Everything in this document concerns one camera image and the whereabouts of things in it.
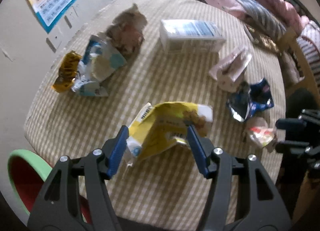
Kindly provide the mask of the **pink strawberry guitar wrapper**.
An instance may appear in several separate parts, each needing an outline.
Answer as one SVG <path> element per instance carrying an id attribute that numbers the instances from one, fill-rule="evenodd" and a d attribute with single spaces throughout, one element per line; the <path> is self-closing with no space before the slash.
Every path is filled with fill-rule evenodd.
<path id="1" fill-rule="evenodd" d="M 262 117 L 249 118 L 245 123 L 244 137 L 246 143 L 258 149 L 273 152 L 277 142 L 274 128 L 269 128 L 267 121 Z"/>

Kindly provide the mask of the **yellow white snack bag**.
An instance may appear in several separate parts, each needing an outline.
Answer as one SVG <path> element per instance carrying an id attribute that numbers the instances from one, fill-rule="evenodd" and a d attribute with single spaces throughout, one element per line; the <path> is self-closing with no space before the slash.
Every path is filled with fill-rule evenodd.
<path id="1" fill-rule="evenodd" d="M 159 155 L 173 146 L 187 145 L 187 125 L 195 126 L 201 137 L 213 124 L 213 108 L 191 102 L 149 102 L 129 126 L 124 160 L 132 167 L 137 162 Z"/>

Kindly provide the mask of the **green red trash bin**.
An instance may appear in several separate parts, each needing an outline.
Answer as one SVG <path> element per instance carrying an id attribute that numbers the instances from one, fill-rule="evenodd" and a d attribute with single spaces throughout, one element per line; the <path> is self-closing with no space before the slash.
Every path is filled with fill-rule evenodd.
<path id="1" fill-rule="evenodd" d="M 54 167 L 29 150 L 14 150 L 8 175 L 29 215 L 29 230 L 92 230 L 87 200 L 80 195 L 81 171 L 63 156 Z"/>

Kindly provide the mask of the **blue Oreo wrapper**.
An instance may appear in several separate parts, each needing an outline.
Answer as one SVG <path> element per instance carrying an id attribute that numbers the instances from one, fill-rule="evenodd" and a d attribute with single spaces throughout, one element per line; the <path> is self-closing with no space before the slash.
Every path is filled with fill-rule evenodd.
<path id="1" fill-rule="evenodd" d="M 270 84 L 265 78 L 254 84 L 243 81 L 236 92 L 229 95 L 226 106 L 233 119 L 243 123 L 256 113 L 274 107 Z"/>

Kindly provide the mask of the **pink white paper carton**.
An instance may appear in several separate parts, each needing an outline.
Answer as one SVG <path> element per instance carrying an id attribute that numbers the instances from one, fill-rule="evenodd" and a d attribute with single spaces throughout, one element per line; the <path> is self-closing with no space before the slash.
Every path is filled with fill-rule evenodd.
<path id="1" fill-rule="evenodd" d="M 247 46 L 236 47 L 209 70 L 209 76 L 223 91 L 236 92 L 245 79 L 245 71 L 251 59 L 252 54 Z"/>

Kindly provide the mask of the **wooden chair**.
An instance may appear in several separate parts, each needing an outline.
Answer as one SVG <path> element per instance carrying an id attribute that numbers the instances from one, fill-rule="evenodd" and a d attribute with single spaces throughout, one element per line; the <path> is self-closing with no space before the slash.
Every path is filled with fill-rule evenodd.
<path id="1" fill-rule="evenodd" d="M 308 24 L 300 35 L 290 28 L 279 39 L 286 94 L 286 116 L 319 109 L 319 27 Z"/>

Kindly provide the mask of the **black gold box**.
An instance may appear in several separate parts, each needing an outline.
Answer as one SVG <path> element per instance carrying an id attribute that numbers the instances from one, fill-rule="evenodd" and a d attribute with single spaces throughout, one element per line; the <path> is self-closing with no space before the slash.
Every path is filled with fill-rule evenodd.
<path id="1" fill-rule="evenodd" d="M 269 36 L 261 33 L 257 29 L 247 24 L 244 24 L 244 31 L 248 36 L 249 40 L 253 43 L 253 45 L 261 49 L 264 49 L 265 51 L 268 51 L 270 53 L 276 55 L 280 54 L 279 48 Z"/>

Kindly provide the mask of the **blue plaid blanket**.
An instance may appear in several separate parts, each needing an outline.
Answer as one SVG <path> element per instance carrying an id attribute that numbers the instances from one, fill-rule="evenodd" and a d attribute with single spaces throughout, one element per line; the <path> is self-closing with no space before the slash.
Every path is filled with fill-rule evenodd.
<path id="1" fill-rule="evenodd" d="M 242 5 L 256 25 L 273 40 L 278 41 L 285 34 L 286 28 L 284 25 L 256 0 L 236 1 Z"/>

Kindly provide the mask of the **amber yellow wrapper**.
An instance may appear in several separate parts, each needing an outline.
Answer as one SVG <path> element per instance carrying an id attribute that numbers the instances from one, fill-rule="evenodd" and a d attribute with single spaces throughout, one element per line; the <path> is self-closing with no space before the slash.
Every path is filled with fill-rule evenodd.
<path id="1" fill-rule="evenodd" d="M 53 90 L 57 93 L 63 93 L 72 88 L 81 58 L 82 56 L 74 50 L 64 56 L 58 71 L 58 77 L 52 85 Z"/>

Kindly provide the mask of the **blue white crumpled bag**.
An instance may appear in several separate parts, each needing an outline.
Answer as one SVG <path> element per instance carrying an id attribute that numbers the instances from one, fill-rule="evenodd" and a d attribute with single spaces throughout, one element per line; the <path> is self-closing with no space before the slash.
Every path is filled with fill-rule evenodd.
<path id="1" fill-rule="evenodd" d="M 126 59 L 109 42 L 91 35 L 71 90 L 81 96 L 108 96 L 103 82 L 126 64 Z"/>

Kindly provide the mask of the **white blue milk carton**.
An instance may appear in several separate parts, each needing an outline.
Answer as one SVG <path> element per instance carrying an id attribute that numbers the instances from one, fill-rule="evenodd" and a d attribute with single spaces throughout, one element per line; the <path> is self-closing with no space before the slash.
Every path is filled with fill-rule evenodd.
<path id="1" fill-rule="evenodd" d="M 214 22 L 161 20 L 159 38 L 165 53 L 219 52 L 226 42 Z"/>

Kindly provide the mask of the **brown crumpled wrapper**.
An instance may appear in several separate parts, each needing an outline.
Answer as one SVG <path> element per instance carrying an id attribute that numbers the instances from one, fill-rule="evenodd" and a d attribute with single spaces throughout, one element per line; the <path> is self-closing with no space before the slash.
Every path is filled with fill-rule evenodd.
<path id="1" fill-rule="evenodd" d="M 104 34 L 110 43 L 125 59 L 136 56 L 144 42 L 143 30 L 147 25 L 146 16 L 138 9 L 138 5 L 122 11 L 114 18 Z"/>

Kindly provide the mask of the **white wall socket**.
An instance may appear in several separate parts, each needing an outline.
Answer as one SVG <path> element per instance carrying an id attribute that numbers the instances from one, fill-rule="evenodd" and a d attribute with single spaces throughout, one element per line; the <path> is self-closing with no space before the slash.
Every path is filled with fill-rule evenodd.
<path id="1" fill-rule="evenodd" d="M 59 49 L 59 46 L 61 45 L 63 35 L 61 31 L 56 30 L 52 31 L 46 38 L 46 42 L 49 46 L 49 48 L 56 53 L 56 51 Z"/>

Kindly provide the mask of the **white wall switch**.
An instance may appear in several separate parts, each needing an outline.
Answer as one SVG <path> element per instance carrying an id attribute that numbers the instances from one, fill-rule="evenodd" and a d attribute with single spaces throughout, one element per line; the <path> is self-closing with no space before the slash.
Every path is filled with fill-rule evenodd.
<path id="1" fill-rule="evenodd" d="M 79 17 L 73 6 L 65 12 L 64 19 L 70 29 L 77 27 L 79 24 Z"/>

